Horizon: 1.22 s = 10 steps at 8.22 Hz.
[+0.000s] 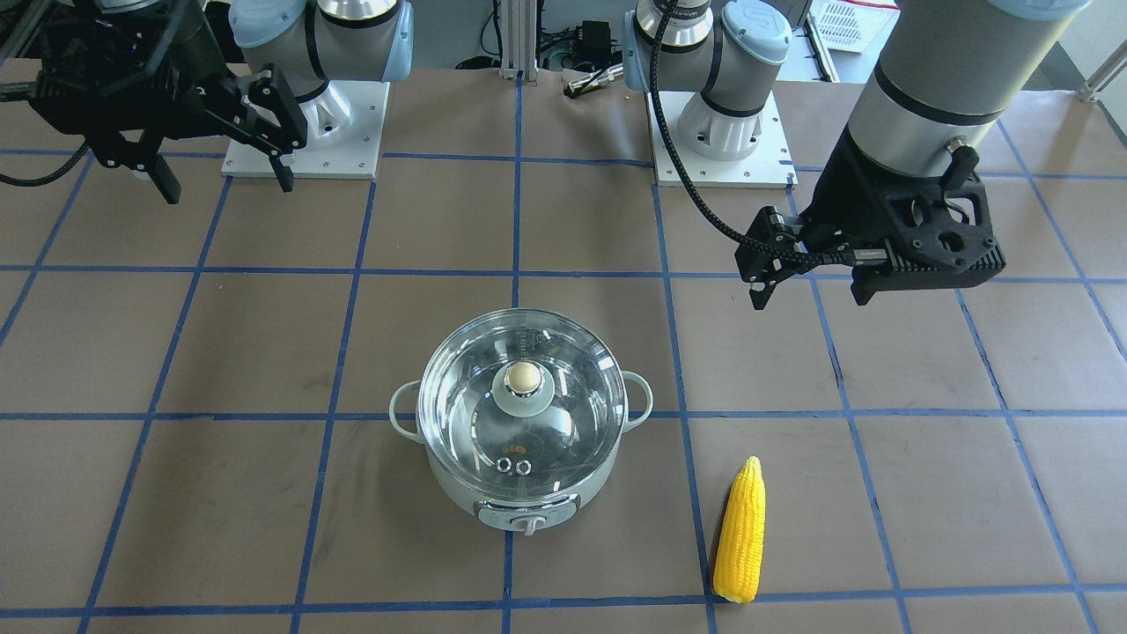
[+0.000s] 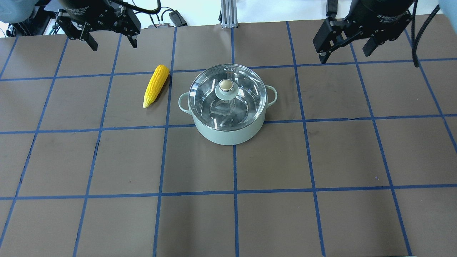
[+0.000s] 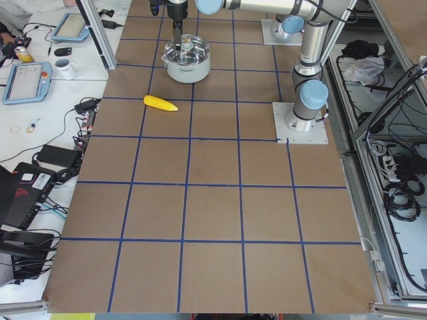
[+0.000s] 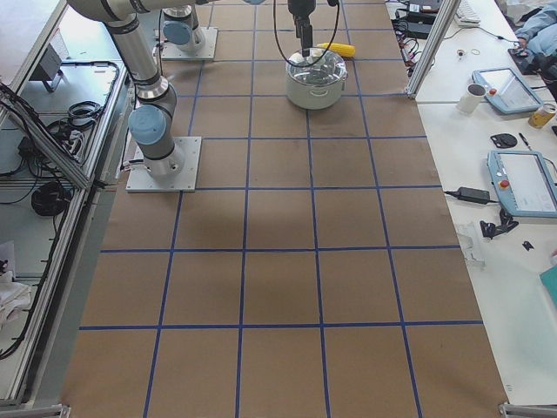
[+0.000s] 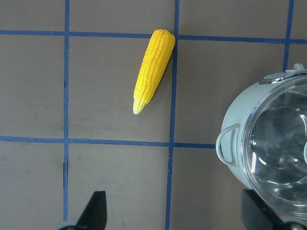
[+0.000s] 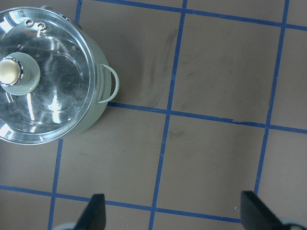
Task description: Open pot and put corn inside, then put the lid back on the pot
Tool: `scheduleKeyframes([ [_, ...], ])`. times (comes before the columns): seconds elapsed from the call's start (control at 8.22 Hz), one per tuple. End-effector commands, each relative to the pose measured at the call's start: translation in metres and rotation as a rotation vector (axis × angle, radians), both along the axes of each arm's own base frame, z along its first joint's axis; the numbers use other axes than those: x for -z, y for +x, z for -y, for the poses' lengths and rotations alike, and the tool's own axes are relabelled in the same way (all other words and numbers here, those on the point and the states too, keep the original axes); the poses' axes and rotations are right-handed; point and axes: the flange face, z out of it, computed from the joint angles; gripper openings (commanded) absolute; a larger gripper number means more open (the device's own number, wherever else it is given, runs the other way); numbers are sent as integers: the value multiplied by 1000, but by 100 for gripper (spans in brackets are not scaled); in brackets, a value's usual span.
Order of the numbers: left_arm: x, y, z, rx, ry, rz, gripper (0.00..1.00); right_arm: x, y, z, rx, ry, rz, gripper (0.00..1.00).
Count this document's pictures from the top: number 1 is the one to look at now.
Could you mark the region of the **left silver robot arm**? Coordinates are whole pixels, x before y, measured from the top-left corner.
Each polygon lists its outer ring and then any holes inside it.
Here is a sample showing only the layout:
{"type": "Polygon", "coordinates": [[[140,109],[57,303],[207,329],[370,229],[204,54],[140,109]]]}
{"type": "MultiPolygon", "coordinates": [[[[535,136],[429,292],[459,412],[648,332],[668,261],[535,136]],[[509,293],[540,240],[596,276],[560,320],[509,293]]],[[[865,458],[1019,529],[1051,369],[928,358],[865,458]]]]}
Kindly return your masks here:
{"type": "Polygon", "coordinates": [[[758,153],[766,102],[792,44],[764,1],[640,1],[625,16],[627,84],[653,105],[678,182],[735,242],[749,304],[820,266],[851,269],[866,305],[879,292],[974,288],[1004,269],[978,145],[1083,1],[902,1],[899,17],[809,205],[764,206],[740,232],[709,208],[685,166],[758,153]]]}

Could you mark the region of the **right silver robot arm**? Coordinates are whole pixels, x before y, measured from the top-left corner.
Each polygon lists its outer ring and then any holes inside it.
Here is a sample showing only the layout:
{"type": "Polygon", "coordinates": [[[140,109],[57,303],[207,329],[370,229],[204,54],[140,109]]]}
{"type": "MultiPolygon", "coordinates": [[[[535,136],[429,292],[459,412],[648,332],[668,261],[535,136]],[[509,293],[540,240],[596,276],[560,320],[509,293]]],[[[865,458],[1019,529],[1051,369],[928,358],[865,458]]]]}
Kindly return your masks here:
{"type": "Polygon", "coordinates": [[[3,53],[41,62],[3,84],[53,130],[128,168],[166,203],[166,140],[230,140],[223,173],[374,181],[390,84],[412,62],[408,1],[32,1],[3,53]]]}

